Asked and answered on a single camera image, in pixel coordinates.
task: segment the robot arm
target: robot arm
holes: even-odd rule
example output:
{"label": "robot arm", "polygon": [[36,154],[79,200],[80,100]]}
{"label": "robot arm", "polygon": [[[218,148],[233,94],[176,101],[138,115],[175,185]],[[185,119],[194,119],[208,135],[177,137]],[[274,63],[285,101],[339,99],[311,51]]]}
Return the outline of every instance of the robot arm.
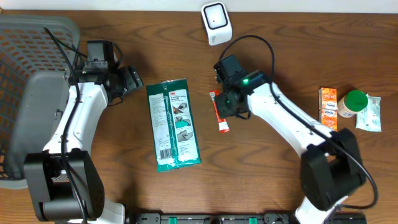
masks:
{"label": "robot arm", "polygon": [[[317,130],[323,134],[331,137],[331,129],[320,124],[317,120],[310,117],[303,110],[292,103],[279,90],[275,83],[272,83],[273,88],[280,100],[284,102],[292,111],[299,115],[307,123],[312,124]],[[307,151],[307,146],[310,144],[319,145],[325,140],[320,136],[311,133],[302,123],[297,121],[293,116],[288,114],[280,104],[278,104],[271,94],[270,86],[265,83],[253,90],[253,94],[248,96],[249,110],[269,123],[296,151],[298,156]]]}
{"label": "robot arm", "polygon": [[90,158],[91,144],[98,120],[108,102],[143,86],[133,66],[119,67],[113,43],[89,41],[88,61],[75,69],[77,89],[72,85],[60,124],[42,153],[28,154],[25,177],[36,217],[43,222],[69,220],[81,223],[82,213],[61,160],[62,134],[71,118],[65,143],[71,176],[85,205],[88,223],[125,224],[123,205],[104,197],[104,186]]}
{"label": "robot arm", "polygon": [[[331,138],[332,130],[317,120],[311,118],[303,110],[293,104],[285,95],[279,90],[275,83],[273,88],[277,96],[284,102],[285,105],[294,111],[301,118],[321,131],[323,134]],[[320,136],[313,134],[302,123],[297,121],[293,116],[288,114],[280,104],[275,102],[271,94],[270,86],[265,83],[253,90],[253,94],[248,96],[248,106],[250,111],[269,123],[296,151],[298,156],[307,152],[307,147],[311,144],[318,146],[325,142]],[[335,206],[342,203],[347,196],[335,203]],[[302,205],[296,210],[295,217],[300,223],[319,224],[323,223],[333,212],[335,208],[332,207],[327,211],[317,209],[308,198],[304,198]]]}
{"label": "robot arm", "polygon": [[[224,89],[215,98],[221,118],[252,112],[269,123],[301,157],[300,179],[306,197],[295,212],[300,223],[323,223],[337,205],[365,183],[364,174],[353,161],[337,153],[329,142],[312,133],[275,100],[270,80],[262,71],[248,74],[234,55],[220,60],[215,70]],[[355,136],[348,129],[337,133],[320,124],[287,99],[275,83],[272,87],[288,109],[331,141],[344,145],[361,163]],[[326,157],[330,154],[336,159],[328,162]]]}

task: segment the cardboard box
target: cardboard box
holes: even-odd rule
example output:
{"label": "cardboard box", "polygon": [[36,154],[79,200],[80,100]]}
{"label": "cardboard box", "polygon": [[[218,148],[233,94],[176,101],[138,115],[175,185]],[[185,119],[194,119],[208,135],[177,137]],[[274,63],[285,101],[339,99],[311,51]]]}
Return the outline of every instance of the cardboard box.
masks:
{"label": "cardboard box", "polygon": [[337,111],[325,109],[320,110],[319,121],[321,124],[337,131]]}
{"label": "cardboard box", "polygon": [[319,109],[337,110],[337,90],[334,88],[319,89]]}

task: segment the wooden table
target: wooden table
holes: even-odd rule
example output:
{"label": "wooden table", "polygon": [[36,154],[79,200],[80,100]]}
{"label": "wooden table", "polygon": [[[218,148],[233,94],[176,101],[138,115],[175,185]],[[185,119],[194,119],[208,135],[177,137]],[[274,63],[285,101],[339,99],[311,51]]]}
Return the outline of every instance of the wooden table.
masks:
{"label": "wooden table", "polygon": [[[165,213],[255,213],[295,210],[303,199],[300,159],[267,123],[230,118],[220,134],[208,94],[221,88],[213,65],[226,44],[210,47],[198,12],[4,11],[3,14],[66,16],[80,27],[81,50],[89,39],[120,46],[144,83],[186,77],[201,165],[157,173],[145,88],[104,110],[92,158],[106,196]],[[380,14],[231,13],[233,37],[257,34],[272,43],[275,82],[305,112],[318,117],[318,89],[352,89],[381,96],[382,133],[355,129],[355,118],[338,119],[358,138],[364,164],[379,187],[368,223],[398,220],[398,16]],[[244,40],[236,53],[244,67],[269,71],[267,47]],[[369,183],[347,201],[371,201]],[[28,190],[0,190],[0,222],[35,222]]]}

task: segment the gray plastic basket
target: gray plastic basket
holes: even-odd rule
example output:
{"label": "gray plastic basket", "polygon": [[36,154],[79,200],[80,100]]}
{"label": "gray plastic basket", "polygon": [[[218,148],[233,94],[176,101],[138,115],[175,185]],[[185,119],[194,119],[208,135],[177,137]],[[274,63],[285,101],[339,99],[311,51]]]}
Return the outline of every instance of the gray plastic basket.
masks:
{"label": "gray plastic basket", "polygon": [[[68,97],[67,65],[44,32],[78,48],[70,19],[0,16],[0,188],[25,187],[23,162],[40,152],[57,127]],[[76,53],[64,49],[74,62]]]}

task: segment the green cap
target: green cap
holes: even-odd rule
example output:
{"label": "green cap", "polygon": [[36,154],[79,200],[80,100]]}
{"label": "green cap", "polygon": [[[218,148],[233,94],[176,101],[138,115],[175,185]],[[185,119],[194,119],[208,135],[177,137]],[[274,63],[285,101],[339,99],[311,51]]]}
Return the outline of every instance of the green cap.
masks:
{"label": "green cap", "polygon": [[344,97],[346,107],[354,112],[360,112],[368,105],[368,97],[361,90],[353,90]]}

